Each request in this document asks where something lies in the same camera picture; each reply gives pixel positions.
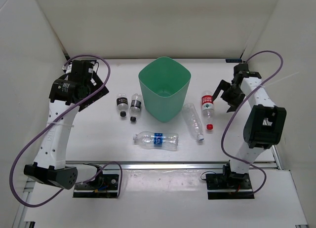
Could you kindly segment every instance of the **red label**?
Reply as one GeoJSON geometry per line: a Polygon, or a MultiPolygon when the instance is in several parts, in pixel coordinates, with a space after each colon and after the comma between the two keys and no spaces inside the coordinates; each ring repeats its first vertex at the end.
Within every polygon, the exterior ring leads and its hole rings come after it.
{"type": "Polygon", "coordinates": [[[213,97],[212,96],[203,96],[202,97],[202,105],[205,103],[213,104],[213,97]]]}

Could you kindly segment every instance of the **white wall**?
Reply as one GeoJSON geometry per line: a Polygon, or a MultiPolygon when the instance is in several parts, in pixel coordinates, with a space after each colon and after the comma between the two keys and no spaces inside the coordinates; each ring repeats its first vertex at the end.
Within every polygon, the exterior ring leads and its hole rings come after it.
{"type": "Polygon", "coordinates": [[[66,51],[106,58],[239,58],[277,0],[37,0],[66,51]]]}
{"type": "MultiPolygon", "coordinates": [[[[0,0],[0,226],[12,227],[18,208],[9,189],[11,164],[22,147],[38,133],[47,118],[52,82],[65,61],[59,43],[35,0],[0,0]]],[[[26,177],[23,156],[15,170],[19,193],[26,177]]]]}
{"type": "MultiPolygon", "coordinates": [[[[290,169],[309,225],[316,227],[316,0],[279,0],[253,52],[272,49],[284,57],[284,67],[272,81],[299,72],[267,87],[287,119],[278,147],[282,163],[290,169]]],[[[279,60],[272,54],[257,56],[252,70],[272,74],[279,60]]]]}

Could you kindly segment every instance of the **empty plastic bottle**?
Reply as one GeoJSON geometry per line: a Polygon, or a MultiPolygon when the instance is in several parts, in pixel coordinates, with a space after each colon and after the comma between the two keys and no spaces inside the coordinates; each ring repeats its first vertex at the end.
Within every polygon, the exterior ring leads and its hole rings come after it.
{"type": "Polygon", "coordinates": [[[135,134],[133,140],[135,143],[141,145],[151,145],[161,147],[161,149],[168,149],[178,146],[179,135],[176,133],[152,133],[145,131],[135,134]]]}
{"type": "Polygon", "coordinates": [[[117,106],[119,110],[119,115],[121,117],[126,116],[126,111],[128,110],[128,102],[126,94],[119,94],[117,96],[117,106]]]}
{"type": "Polygon", "coordinates": [[[203,128],[197,111],[192,103],[187,103],[182,108],[184,120],[189,128],[191,135],[198,141],[204,140],[203,128]]]}
{"type": "Polygon", "coordinates": [[[211,91],[204,91],[202,93],[202,120],[205,123],[207,130],[213,129],[213,118],[214,118],[213,93],[211,91]]]}
{"type": "Polygon", "coordinates": [[[137,93],[135,93],[132,96],[132,102],[129,108],[129,115],[130,115],[131,122],[136,122],[137,118],[140,116],[140,110],[141,110],[142,104],[143,104],[142,95],[138,95],[137,93]]]}

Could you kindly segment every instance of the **black label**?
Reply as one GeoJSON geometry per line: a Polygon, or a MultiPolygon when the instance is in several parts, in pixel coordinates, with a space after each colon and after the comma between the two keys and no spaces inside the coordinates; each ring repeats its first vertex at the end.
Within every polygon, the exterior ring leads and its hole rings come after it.
{"type": "Polygon", "coordinates": [[[137,108],[141,108],[142,103],[140,101],[132,100],[132,104],[130,106],[131,107],[135,106],[137,108]]]}
{"type": "Polygon", "coordinates": [[[225,59],[226,63],[242,63],[241,59],[225,59]]]}
{"type": "Polygon", "coordinates": [[[119,97],[119,98],[117,98],[117,105],[122,104],[122,103],[128,105],[126,97],[119,97]]]}

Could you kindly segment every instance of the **bottle label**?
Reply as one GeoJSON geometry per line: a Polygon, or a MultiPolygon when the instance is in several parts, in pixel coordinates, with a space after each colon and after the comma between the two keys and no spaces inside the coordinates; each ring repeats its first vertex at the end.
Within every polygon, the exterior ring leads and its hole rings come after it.
{"type": "Polygon", "coordinates": [[[119,104],[127,104],[128,105],[128,103],[127,103],[127,98],[126,97],[119,97],[119,98],[117,98],[117,106],[119,105],[119,104]]]}
{"type": "Polygon", "coordinates": [[[214,109],[213,96],[206,95],[202,97],[202,110],[214,109]]]}
{"type": "Polygon", "coordinates": [[[155,133],[154,134],[154,144],[155,145],[161,145],[162,144],[162,133],[155,133]]]}
{"type": "Polygon", "coordinates": [[[131,107],[135,106],[137,108],[141,108],[142,103],[140,101],[132,100],[132,103],[130,104],[131,107]]]}

